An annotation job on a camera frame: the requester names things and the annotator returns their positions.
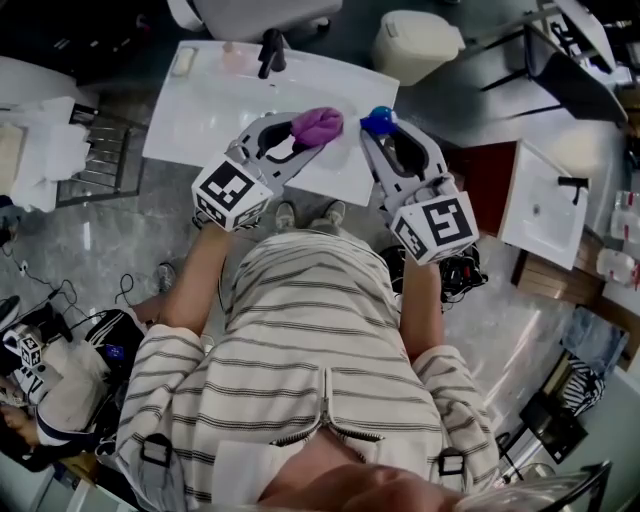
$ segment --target wire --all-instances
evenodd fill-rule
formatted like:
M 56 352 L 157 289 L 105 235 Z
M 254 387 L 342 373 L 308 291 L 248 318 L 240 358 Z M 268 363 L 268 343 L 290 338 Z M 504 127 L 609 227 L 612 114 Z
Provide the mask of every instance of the wire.
M 218 301 L 220 302 L 220 309 L 222 310 L 222 314 L 225 314 L 224 305 L 222 304 L 222 291 L 220 290 L 220 282 L 222 281 L 222 276 L 224 275 L 224 264 L 227 262 L 227 258 L 225 256 L 222 262 L 222 268 L 220 269 L 220 277 L 218 277 Z
M 67 303 L 69 304 L 69 306 L 67 307 L 67 309 L 65 309 L 64 313 L 62 313 L 62 316 L 64 316 L 67 311 L 69 311 L 69 309 L 75 309 L 76 311 L 78 311 L 82 316 L 84 316 L 85 318 L 87 318 L 87 315 L 84 311 L 82 311 L 82 309 L 80 309 L 76 304 L 78 302 L 78 292 L 76 291 L 75 286 L 73 285 L 73 283 L 69 280 L 69 279 L 63 279 L 60 283 L 60 285 L 58 287 L 53 286 L 53 283 L 51 283 L 51 281 L 45 281 L 44 279 L 34 276 L 33 274 L 31 274 L 28 269 L 23 269 L 22 265 L 20 263 L 18 263 L 18 260 L 16 259 L 14 253 L 13 253 L 13 249 L 10 250 L 10 252 L 7 253 L 7 251 L 5 251 L 5 246 L 0 247 L 0 249 L 2 250 L 2 254 L 4 254 L 4 256 L 6 258 L 9 258 L 13 261 L 13 263 L 15 264 L 16 268 L 18 269 L 19 272 L 24 272 L 24 275 L 26 275 L 29 279 L 31 279 L 32 281 L 35 281 L 36 283 L 39 283 L 43 286 L 48 286 L 49 289 L 51 290 L 51 293 L 49 293 L 49 295 L 47 295 L 46 298 L 44 298 L 43 300 L 41 300 L 38 304 L 36 304 L 35 306 L 33 306 L 29 311 L 27 311 L 26 313 L 23 313 L 22 315 L 20 315 L 18 318 L 16 318 L 14 320 L 14 324 L 18 323 L 20 320 L 22 320 L 24 317 L 26 317 L 29 313 L 35 311 L 37 308 L 39 308 L 42 304 L 44 304 L 47 301 L 50 301 L 51 299 L 53 299 L 56 295 L 60 294 L 62 295 L 65 300 L 67 301 Z M 69 298 L 68 292 L 67 291 L 63 291 L 64 285 L 67 284 L 68 288 L 70 289 L 70 292 L 73 293 L 73 298 Z
M 131 286 L 125 290 L 124 286 L 122 285 L 122 283 L 124 282 L 124 278 L 125 277 L 129 277 L 129 279 L 131 279 Z M 113 299 L 113 303 L 117 304 L 118 303 L 118 298 L 119 297 L 123 297 L 124 301 L 127 303 L 127 306 L 131 307 L 131 303 L 129 302 L 129 299 L 127 299 L 127 293 L 129 293 L 131 290 L 133 290 L 133 276 L 131 274 L 129 274 L 128 272 L 126 274 L 123 274 L 122 277 L 120 278 L 120 293 L 118 293 L 115 298 Z
M 496 444 L 498 445 L 498 454 L 500 455 L 500 458 L 504 457 L 505 459 L 507 459 L 507 462 L 513 468 L 513 471 L 518 476 L 520 481 L 524 481 L 524 478 L 522 477 L 522 473 L 520 473 L 520 470 L 513 463 L 513 461 L 511 460 L 511 457 L 509 457 L 509 454 L 502 447 L 502 443 L 503 442 L 507 443 L 509 441 L 510 437 L 511 437 L 511 435 L 508 432 L 504 432 L 504 433 L 500 434 L 499 436 L 496 436 Z

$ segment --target purple cloth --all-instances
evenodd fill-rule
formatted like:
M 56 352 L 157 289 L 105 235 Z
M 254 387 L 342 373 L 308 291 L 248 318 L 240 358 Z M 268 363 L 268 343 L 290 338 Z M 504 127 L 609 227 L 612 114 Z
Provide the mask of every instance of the purple cloth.
M 342 114 L 335 108 L 307 110 L 291 121 L 291 135 L 307 147 L 322 146 L 342 133 Z

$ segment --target soap bar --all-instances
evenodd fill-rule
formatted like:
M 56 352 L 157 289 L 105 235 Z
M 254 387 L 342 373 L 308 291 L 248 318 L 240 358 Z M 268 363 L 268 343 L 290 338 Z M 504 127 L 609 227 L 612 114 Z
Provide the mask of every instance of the soap bar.
M 193 59 L 196 56 L 197 50 L 195 48 L 180 48 L 176 60 L 171 68 L 171 74 L 173 76 L 186 76 L 191 71 L 191 65 Z

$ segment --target white cloth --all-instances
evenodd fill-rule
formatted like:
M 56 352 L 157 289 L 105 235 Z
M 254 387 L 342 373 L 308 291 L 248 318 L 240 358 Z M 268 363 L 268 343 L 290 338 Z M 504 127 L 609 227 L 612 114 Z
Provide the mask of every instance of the white cloth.
M 103 381 L 109 367 L 91 345 L 82 341 L 69 354 L 60 373 L 62 380 L 38 404 L 38 415 L 56 430 L 81 432 L 106 396 Z M 46 435 L 40 425 L 38 438 L 42 444 L 65 444 Z
M 240 265 L 231 304 L 226 335 L 206 356 L 186 329 L 155 326 L 140 345 L 117 439 L 137 492 L 153 433 L 172 442 L 196 508 L 255 502 L 321 426 L 367 462 L 437 483 L 446 483 L 438 456 L 453 446 L 465 459 L 463 490 L 491 484 L 497 447 L 462 357 L 442 346 L 409 363 L 388 269 L 366 244 L 272 237 Z M 222 476 L 243 465 L 242 478 Z

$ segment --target hand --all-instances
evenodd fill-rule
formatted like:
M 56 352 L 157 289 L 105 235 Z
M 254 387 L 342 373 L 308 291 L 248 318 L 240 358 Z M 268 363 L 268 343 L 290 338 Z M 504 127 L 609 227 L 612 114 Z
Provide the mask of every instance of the hand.
M 4 422 L 12 430 L 20 430 L 29 421 L 29 416 L 22 409 L 13 407 L 11 405 L 3 405 L 0 407 L 0 412 L 4 417 Z

